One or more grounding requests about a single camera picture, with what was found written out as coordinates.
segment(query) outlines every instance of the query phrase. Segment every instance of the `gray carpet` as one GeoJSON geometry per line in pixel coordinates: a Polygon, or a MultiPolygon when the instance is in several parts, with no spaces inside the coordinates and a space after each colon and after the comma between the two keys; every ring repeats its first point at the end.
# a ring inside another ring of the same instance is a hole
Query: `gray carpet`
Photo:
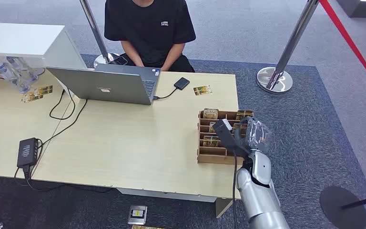
{"type": "MultiPolygon", "coordinates": [[[[102,35],[105,1],[88,0],[102,35]]],[[[277,63],[306,0],[186,2],[197,35],[184,49],[188,58],[277,63]]],[[[349,18],[329,2],[366,58],[366,19],[349,18]]],[[[0,0],[0,22],[65,25],[80,53],[100,52],[78,0],[0,0]]],[[[119,42],[103,39],[110,52],[123,52],[119,42]]],[[[366,176],[366,70],[321,6],[290,64],[316,66],[366,176]]]]}
{"type": "MultiPolygon", "coordinates": [[[[93,55],[82,55],[88,66],[93,55]]],[[[339,185],[366,198],[366,180],[315,67],[287,66],[294,86],[286,94],[265,93],[255,83],[268,64],[192,60],[197,72],[236,74],[239,107],[253,109],[271,128],[274,141],[267,153],[282,210],[291,228],[334,228],[319,206],[327,185],[339,185]]],[[[247,228],[238,201],[239,228],[247,228]]],[[[148,206],[148,226],[174,229],[231,229],[232,208],[214,218],[212,203],[97,194],[64,187],[36,193],[0,178],[0,221],[8,228],[127,229],[131,204],[148,206]]]]}

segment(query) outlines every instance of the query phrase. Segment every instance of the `stanchion base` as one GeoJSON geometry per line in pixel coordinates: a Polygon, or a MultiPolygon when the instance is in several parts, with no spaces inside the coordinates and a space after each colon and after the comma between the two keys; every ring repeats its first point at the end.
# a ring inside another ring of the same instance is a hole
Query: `stanchion base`
{"type": "Polygon", "coordinates": [[[260,70],[259,73],[257,73],[257,85],[259,85],[263,90],[273,94],[282,94],[290,90],[293,86],[293,79],[286,71],[284,71],[283,75],[280,77],[280,79],[278,79],[278,83],[272,90],[266,88],[274,73],[274,70],[274,67],[263,68],[260,70]]]}
{"type": "Polygon", "coordinates": [[[366,209],[363,205],[345,210],[340,208],[359,200],[347,189],[336,186],[325,188],[319,198],[323,213],[339,229],[366,228],[366,209]]]}
{"type": "MultiPolygon", "coordinates": [[[[114,61],[114,59],[119,56],[119,54],[116,54],[116,53],[108,53],[107,55],[108,55],[110,61],[114,61]]],[[[103,55],[99,55],[98,57],[96,57],[96,59],[93,63],[94,68],[96,68],[97,65],[100,63],[107,63],[106,59],[103,57],[103,55]]]]}

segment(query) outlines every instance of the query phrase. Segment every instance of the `water bottle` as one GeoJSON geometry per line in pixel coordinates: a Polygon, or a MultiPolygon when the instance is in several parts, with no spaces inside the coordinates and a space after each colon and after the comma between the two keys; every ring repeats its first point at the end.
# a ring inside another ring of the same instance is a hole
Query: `water bottle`
{"type": "Polygon", "coordinates": [[[34,83],[39,79],[36,71],[30,68],[26,61],[21,57],[6,57],[6,60],[16,69],[19,74],[23,75],[23,77],[29,82],[34,83]]]}
{"type": "Polygon", "coordinates": [[[11,65],[0,61],[0,75],[12,85],[16,86],[20,93],[26,93],[30,90],[30,83],[22,75],[12,68],[11,65]]]}

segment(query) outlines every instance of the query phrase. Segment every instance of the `red rope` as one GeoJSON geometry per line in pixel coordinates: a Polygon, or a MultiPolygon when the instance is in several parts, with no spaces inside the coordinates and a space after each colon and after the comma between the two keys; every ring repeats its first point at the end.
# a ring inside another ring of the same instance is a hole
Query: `red rope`
{"type": "Polygon", "coordinates": [[[351,37],[348,34],[348,32],[346,31],[345,27],[341,23],[340,19],[337,17],[333,8],[330,6],[329,2],[327,0],[319,0],[319,2],[322,4],[327,15],[329,15],[330,19],[333,21],[333,24],[335,24],[335,26],[339,30],[340,34],[342,34],[343,38],[345,39],[347,44],[350,46],[351,50],[353,50],[354,54],[357,56],[357,58],[360,60],[360,62],[366,69],[366,60],[364,59],[361,52],[358,50],[356,44],[354,44],[353,40],[351,39],[351,37]]]}

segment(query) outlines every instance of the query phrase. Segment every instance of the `silver robotic arm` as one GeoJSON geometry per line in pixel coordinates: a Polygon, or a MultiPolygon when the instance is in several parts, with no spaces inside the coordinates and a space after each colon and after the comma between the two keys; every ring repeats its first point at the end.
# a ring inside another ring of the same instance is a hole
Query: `silver robotic arm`
{"type": "Polygon", "coordinates": [[[250,229],[289,229],[270,178],[270,159],[257,150],[250,157],[253,166],[242,167],[236,175],[236,188],[246,211],[250,229]]]}
{"type": "Polygon", "coordinates": [[[249,228],[289,229],[271,180],[270,159],[257,149],[244,147],[239,136],[232,136],[232,127],[227,121],[219,120],[213,128],[225,148],[244,158],[242,168],[237,171],[236,188],[244,204],[249,228]]]}

